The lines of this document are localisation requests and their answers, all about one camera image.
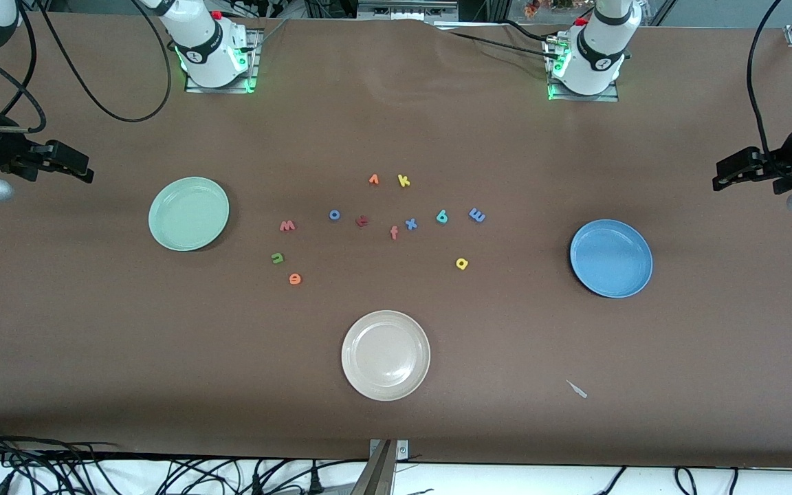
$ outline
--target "small white object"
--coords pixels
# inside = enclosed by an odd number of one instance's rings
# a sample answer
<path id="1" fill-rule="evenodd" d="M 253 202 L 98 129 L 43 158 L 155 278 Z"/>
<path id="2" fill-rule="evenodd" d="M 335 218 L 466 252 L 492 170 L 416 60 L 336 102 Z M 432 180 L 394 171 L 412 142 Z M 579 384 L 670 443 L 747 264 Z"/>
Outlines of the small white object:
<path id="1" fill-rule="evenodd" d="M 148 229 L 167 250 L 193 251 L 222 234 L 230 206 L 216 182 L 186 177 L 161 190 L 148 209 Z"/>
<path id="2" fill-rule="evenodd" d="M 584 391 L 582 391 L 582 389 L 579 388 L 579 386 L 576 386 L 576 385 L 573 384 L 573 382 L 570 382 L 569 379 L 564 380 L 564 382 L 568 382 L 568 385 L 570 386 L 570 388 L 572 388 L 574 392 L 578 393 L 579 397 L 582 397 L 584 399 L 589 398 L 588 394 L 586 394 Z"/>
<path id="3" fill-rule="evenodd" d="M 430 341 L 408 314 L 368 313 L 346 333 L 342 367 L 360 394 L 376 401 L 395 401 L 414 392 L 427 376 Z"/>

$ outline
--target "brown table surface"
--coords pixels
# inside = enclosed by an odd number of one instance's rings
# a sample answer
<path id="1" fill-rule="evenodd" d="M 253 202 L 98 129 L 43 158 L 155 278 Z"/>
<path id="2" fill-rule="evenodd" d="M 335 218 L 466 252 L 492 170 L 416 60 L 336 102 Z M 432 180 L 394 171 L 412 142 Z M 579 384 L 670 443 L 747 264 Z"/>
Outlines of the brown table surface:
<path id="1" fill-rule="evenodd" d="M 177 74 L 160 115 L 126 124 L 34 20 L 36 138 L 84 151 L 97 176 L 12 179 L 0 203 L 0 432 L 145 452 L 361 457 L 394 437 L 431 461 L 792 465 L 792 214 L 768 184 L 710 184 L 717 160 L 758 144 L 751 32 L 641 29 L 619 103 L 588 104 L 547 100 L 533 56 L 419 22 L 292 21 L 257 93 L 185 94 Z M 54 22 L 101 101 L 153 109 L 163 62 L 141 18 Z M 20 30 L 0 62 L 22 76 L 26 52 Z M 756 67 L 777 147 L 792 131 L 779 31 Z M 11 93 L 0 79 L 0 106 Z M 25 100 L 13 115 L 36 122 Z M 210 247 L 175 253 L 148 210 L 189 175 L 222 184 L 232 216 Z M 409 217 L 420 228 L 391 241 Z M 597 297 L 570 269 L 572 235 L 601 217 L 650 242 L 635 297 Z M 340 368 L 349 326 L 384 308 L 433 351 L 394 402 Z"/>

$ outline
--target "green plate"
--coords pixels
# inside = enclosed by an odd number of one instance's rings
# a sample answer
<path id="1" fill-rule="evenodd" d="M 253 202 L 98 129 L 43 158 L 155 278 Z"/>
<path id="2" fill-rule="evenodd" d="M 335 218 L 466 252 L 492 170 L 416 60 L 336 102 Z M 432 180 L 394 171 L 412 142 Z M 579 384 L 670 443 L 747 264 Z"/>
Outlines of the green plate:
<path id="1" fill-rule="evenodd" d="M 167 250 L 200 250 L 222 234 L 229 212 L 228 195 L 220 185 L 186 177 L 157 194 L 148 210 L 148 229 Z"/>

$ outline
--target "black cable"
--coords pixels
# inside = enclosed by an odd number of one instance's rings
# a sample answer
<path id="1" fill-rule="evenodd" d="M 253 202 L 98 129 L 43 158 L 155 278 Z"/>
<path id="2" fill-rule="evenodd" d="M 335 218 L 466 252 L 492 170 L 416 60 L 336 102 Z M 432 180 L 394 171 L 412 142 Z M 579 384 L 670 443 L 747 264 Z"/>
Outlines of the black cable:
<path id="1" fill-rule="evenodd" d="M 97 100 L 97 97 L 94 96 L 93 93 L 91 93 L 90 88 L 88 88 L 87 85 L 85 84 L 85 79 L 82 78 L 81 74 L 78 73 L 78 69 L 75 68 L 75 64 L 72 63 L 72 59 L 69 57 L 69 54 L 66 52 L 66 48 L 63 47 L 63 42 L 60 40 L 60 36 L 57 35 L 57 31 L 56 29 L 54 29 L 54 24 L 51 23 L 51 19 L 47 15 L 47 9 L 40 6 L 38 11 L 41 12 L 42 18 L 45 19 L 45 24 L 47 24 L 47 28 L 51 32 L 51 36 L 54 37 L 54 42 L 56 42 L 57 48 L 60 48 L 60 53 L 63 54 L 63 58 L 66 60 L 66 63 L 68 63 L 69 68 L 72 70 L 72 74 L 75 75 L 75 79 L 78 79 L 78 84 L 81 85 L 81 89 L 85 90 L 85 94 L 87 94 L 88 98 L 91 98 L 91 101 L 93 101 L 93 103 L 97 106 L 97 108 L 102 110 L 107 116 L 110 116 L 113 119 L 116 119 L 117 121 L 145 122 L 148 119 L 151 119 L 151 117 L 156 116 L 157 113 L 164 108 L 164 105 L 166 105 L 167 100 L 170 100 L 170 90 L 173 88 L 173 75 L 170 73 L 170 57 L 167 56 L 167 48 L 166 46 L 164 46 L 164 41 L 161 40 L 160 33 L 157 32 L 157 28 L 151 22 L 151 19 L 149 19 L 148 14 L 146 14 L 145 10 L 143 10 L 142 7 L 138 3 L 136 3 L 136 0 L 130 0 L 130 3 L 132 3 L 133 6 L 136 7 L 136 10 L 139 10 L 139 13 L 142 14 L 142 18 L 145 19 L 145 22 L 148 23 L 148 26 L 150 26 L 151 31 L 154 32 L 155 38 L 157 38 L 157 44 L 161 47 L 161 54 L 163 54 L 164 56 L 164 65 L 166 66 L 166 72 L 167 72 L 167 89 L 164 92 L 164 97 L 161 98 L 161 102 L 157 105 L 156 109 L 151 111 L 151 113 L 149 113 L 148 115 L 144 115 L 142 117 L 138 117 L 136 119 L 117 115 L 116 113 L 107 109 L 102 103 L 100 103 L 99 100 Z"/>
<path id="2" fill-rule="evenodd" d="M 155 495 L 165 495 L 167 493 L 167 489 L 170 488 L 170 486 L 173 486 L 173 483 L 176 483 L 179 479 L 181 479 L 183 476 L 185 476 L 192 470 L 196 470 L 201 474 L 205 472 L 204 470 L 200 470 L 198 468 L 198 466 L 204 463 L 204 460 L 202 459 L 198 461 L 188 461 L 187 463 L 180 463 L 180 461 L 170 461 L 170 462 L 179 464 L 179 469 L 173 471 L 172 474 L 169 472 L 167 473 L 167 476 L 164 477 L 164 482 L 161 483 L 161 485 L 158 487 L 157 491 L 155 492 Z"/>
<path id="3" fill-rule="evenodd" d="M 218 466 L 214 467 L 211 470 L 201 470 L 200 467 L 198 467 L 197 470 L 203 471 L 202 476 L 198 477 L 198 479 L 196 479 L 194 483 L 191 483 L 191 485 L 185 486 L 185 488 L 182 490 L 182 494 L 185 495 L 186 493 L 189 493 L 189 491 L 191 491 L 192 488 L 195 488 L 195 486 L 203 485 L 204 483 L 208 483 L 208 482 L 218 482 L 218 483 L 220 483 L 220 485 L 222 485 L 222 493 L 223 493 L 223 495 L 226 492 L 226 486 L 228 486 L 228 488 L 230 488 L 232 490 L 232 492 L 236 493 L 238 491 L 238 489 L 240 488 L 239 483 L 238 483 L 238 487 L 236 487 L 236 489 L 235 489 L 228 482 L 227 479 L 225 479 L 222 476 L 218 476 L 217 474 L 215 474 L 217 470 L 220 470 L 220 469 L 224 468 L 228 464 L 236 463 L 236 462 L 237 462 L 237 459 L 229 459 L 228 461 L 224 461 L 224 463 L 219 464 Z"/>
<path id="4" fill-rule="evenodd" d="M 320 483 L 320 470 L 317 468 L 317 460 L 311 461 L 311 483 L 307 487 L 308 495 L 320 495 L 326 488 Z"/>
<path id="5" fill-rule="evenodd" d="M 485 7 L 487 7 L 487 1 L 488 0 L 484 0 L 484 2 L 481 3 L 481 5 L 478 7 L 478 10 L 475 10 L 475 15 L 472 16 L 472 19 L 469 19 L 469 22 L 475 22 L 475 19 L 479 18 L 479 14 L 481 13 L 481 9 L 484 9 Z M 485 13 L 485 19 L 487 19 L 490 15 L 491 15 L 491 12 L 490 12 L 490 10 L 488 10 Z"/>
<path id="6" fill-rule="evenodd" d="M 1 67 L 0 75 L 3 76 L 3 78 L 8 79 L 10 84 L 13 84 L 14 87 L 20 91 L 20 93 L 24 94 L 26 100 L 29 100 L 29 102 L 32 103 L 35 113 L 38 113 L 38 125 L 31 126 L 31 128 L 26 129 L 26 134 L 34 134 L 35 132 L 39 132 L 41 129 L 44 129 L 45 126 L 47 126 L 47 117 L 45 117 L 45 111 L 41 109 L 41 104 L 39 104 L 38 100 L 36 100 L 36 98 L 32 96 L 31 93 L 29 93 L 29 90 L 26 89 L 25 85 L 20 84 L 20 82 L 17 81 L 14 76 L 10 75 L 5 69 Z"/>
<path id="7" fill-rule="evenodd" d="M 25 451 L 18 447 L 17 442 L 49 445 L 65 448 L 66 451 L 47 454 L 38 451 Z M 20 435 L 0 435 L 0 455 L 2 455 L 3 467 L 11 467 L 14 473 L 29 480 L 30 488 L 34 495 L 37 493 L 36 488 L 41 488 L 45 495 L 52 493 L 95 495 L 97 489 L 94 487 L 94 482 L 92 482 L 90 472 L 87 469 L 87 464 L 89 463 L 94 464 L 100 470 L 101 475 L 107 480 L 113 492 L 120 494 L 116 486 L 113 485 L 112 480 L 102 470 L 96 458 L 94 445 L 98 444 L 110 445 L 106 442 L 63 442 L 55 439 L 40 439 Z M 83 458 L 85 454 L 90 455 L 90 461 L 86 461 Z M 41 468 L 52 474 L 57 482 L 56 491 L 51 491 L 44 483 L 32 476 L 30 468 Z"/>
<path id="8" fill-rule="evenodd" d="M 277 463 L 276 466 L 271 467 L 270 470 L 265 471 L 261 475 L 261 486 L 262 486 L 262 488 L 264 488 L 265 483 L 270 481 L 271 476 L 273 476 L 274 473 L 276 473 L 278 470 L 280 470 L 280 468 L 282 468 L 283 466 L 285 466 L 288 463 L 291 463 L 292 461 L 295 461 L 295 459 L 283 459 L 282 461 L 280 461 L 280 463 Z"/>
<path id="9" fill-rule="evenodd" d="M 305 489 L 302 488 L 301 485 L 294 485 L 294 483 L 293 483 L 293 485 L 286 485 L 283 488 L 278 488 L 274 492 L 268 492 L 267 495 L 271 495 L 272 493 L 282 492 L 283 490 L 286 490 L 286 489 L 289 489 L 289 488 L 298 488 L 299 495 L 305 495 Z"/>
<path id="10" fill-rule="evenodd" d="M 616 473 L 616 476 L 614 476 L 613 479 L 610 480 L 610 485 L 607 485 L 607 487 L 604 488 L 604 491 L 598 492 L 597 495 L 610 495 L 610 492 L 613 491 L 613 487 L 616 486 L 616 482 L 619 481 L 620 477 L 622 477 L 622 473 L 624 473 L 625 470 L 627 469 L 628 466 L 620 467 L 619 471 Z"/>
<path id="11" fill-rule="evenodd" d="M 518 29 L 518 31 L 521 32 L 521 34 L 524 34 L 525 36 L 527 36 L 528 38 L 531 38 L 532 40 L 545 41 L 546 40 L 546 36 L 551 36 L 550 34 L 547 34 L 545 36 L 540 36 L 538 34 L 534 34 L 533 32 L 530 32 L 530 31 L 526 30 L 525 28 L 523 28 L 522 25 L 518 24 L 518 22 L 515 22 L 514 20 L 500 19 L 500 20 L 497 21 L 497 24 L 508 24 L 508 25 L 511 25 L 513 28 Z"/>
<path id="12" fill-rule="evenodd" d="M 327 468 L 329 466 L 337 466 L 338 464 L 365 463 L 365 461 L 368 461 L 368 459 L 344 459 L 343 461 L 332 461 L 332 463 L 323 464 L 322 466 L 318 466 L 317 469 L 321 470 L 321 469 Z M 280 483 L 280 485 L 277 485 L 277 487 L 274 488 L 272 491 L 266 492 L 266 495 L 271 495 L 271 493 L 279 492 L 280 489 L 282 489 L 286 485 L 291 485 L 292 482 L 294 482 L 296 479 L 299 479 L 302 476 L 307 476 L 307 475 L 311 474 L 311 470 L 305 470 L 305 471 L 302 471 L 301 473 L 299 473 L 298 475 L 290 477 L 288 480 Z"/>
<path id="13" fill-rule="evenodd" d="M 16 5 L 20 12 L 20 17 L 23 18 L 23 23 L 26 25 L 26 35 L 29 37 L 29 67 L 26 68 L 26 75 L 23 76 L 23 82 L 21 83 L 23 87 L 29 87 L 29 82 L 32 81 L 32 74 L 35 73 L 35 60 L 38 54 L 37 47 L 35 45 L 35 31 L 32 31 L 32 23 L 29 22 L 29 16 L 26 15 L 26 9 L 23 7 L 23 2 L 18 2 Z M 13 109 L 14 105 L 20 100 L 20 96 L 22 93 L 17 91 L 14 93 L 14 96 L 10 99 L 9 103 L 5 105 L 4 109 L 2 109 L 2 115 L 8 115 L 11 109 Z"/>
<path id="14" fill-rule="evenodd" d="M 680 471 L 685 471 L 686 476 L 689 476 L 689 485 L 692 488 L 692 493 L 687 492 L 683 483 L 680 481 Z M 683 492 L 683 495 L 699 495 L 699 491 L 695 488 L 695 478 L 692 477 L 692 473 L 689 471 L 688 467 L 674 467 L 674 483 L 676 483 L 680 492 Z"/>
<path id="15" fill-rule="evenodd" d="M 540 52 L 540 51 L 537 51 L 537 50 L 530 50 L 528 48 L 516 47 L 515 45 L 508 45 L 506 43 L 501 43 L 500 41 L 486 40 L 486 38 L 479 38 L 479 37 L 471 36 L 469 34 L 463 34 L 462 32 L 453 32 L 453 31 L 449 31 L 449 32 L 451 34 L 453 34 L 455 36 L 459 36 L 461 38 L 466 38 L 468 40 L 481 41 L 482 43 L 487 43 L 488 45 L 494 45 L 496 47 L 509 48 L 509 50 L 516 50 L 516 51 L 519 51 L 519 52 L 524 52 L 524 53 L 529 53 L 529 54 L 538 54 L 539 56 L 546 57 L 546 58 L 558 58 L 558 56 L 556 56 L 556 54 L 544 53 L 544 52 Z"/>
<path id="16" fill-rule="evenodd" d="M 772 12 L 774 12 L 780 2 L 782 2 L 782 0 L 774 0 L 769 10 L 763 15 L 760 25 L 757 26 L 757 31 L 754 32 L 751 50 L 747 54 L 747 96 L 751 100 L 753 116 L 757 121 L 757 131 L 760 132 L 760 143 L 763 147 L 763 156 L 766 157 L 767 163 L 770 163 L 774 171 L 782 176 L 782 178 L 792 179 L 792 177 L 784 173 L 778 164 L 772 160 L 772 153 L 769 150 L 769 141 L 766 137 L 766 128 L 763 126 L 763 115 L 760 113 L 760 105 L 757 103 L 757 95 L 754 93 L 754 53 L 757 51 L 757 42 L 760 40 L 760 35 L 763 32 L 763 28 L 766 26 L 766 22 L 769 20 L 769 17 L 772 16 Z"/>
<path id="17" fill-rule="evenodd" d="M 249 14 L 249 15 L 253 16 L 254 18 L 257 18 L 259 16 L 259 14 L 253 12 L 252 10 L 247 9 L 244 6 L 237 6 L 236 5 L 237 0 L 229 0 L 228 3 L 230 3 L 230 6 L 232 6 L 232 9 L 234 9 L 234 10 L 240 9 L 240 10 L 242 10 L 242 12 L 244 12 L 246 14 Z"/>
<path id="18" fill-rule="evenodd" d="M 733 467 L 732 483 L 729 484 L 729 495 L 735 495 L 735 485 L 738 483 L 738 467 Z"/>

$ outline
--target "plate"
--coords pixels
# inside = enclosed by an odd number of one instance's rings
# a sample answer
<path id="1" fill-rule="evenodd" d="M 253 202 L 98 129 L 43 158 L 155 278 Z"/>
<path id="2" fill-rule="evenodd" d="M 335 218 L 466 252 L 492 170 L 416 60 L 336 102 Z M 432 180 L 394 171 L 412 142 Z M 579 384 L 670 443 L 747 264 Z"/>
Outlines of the plate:
<path id="1" fill-rule="evenodd" d="M 342 367 L 360 394 L 376 401 L 395 401 L 414 392 L 427 376 L 430 341 L 408 314 L 368 313 L 346 333 Z"/>
<path id="2" fill-rule="evenodd" d="M 228 195 L 216 182 L 186 177 L 161 190 L 148 210 L 148 229 L 167 250 L 200 250 L 228 223 Z"/>
<path id="3" fill-rule="evenodd" d="M 640 232 L 618 220 L 583 225 L 570 244 L 573 272 L 595 294 L 626 298 L 653 276 L 653 254 Z"/>

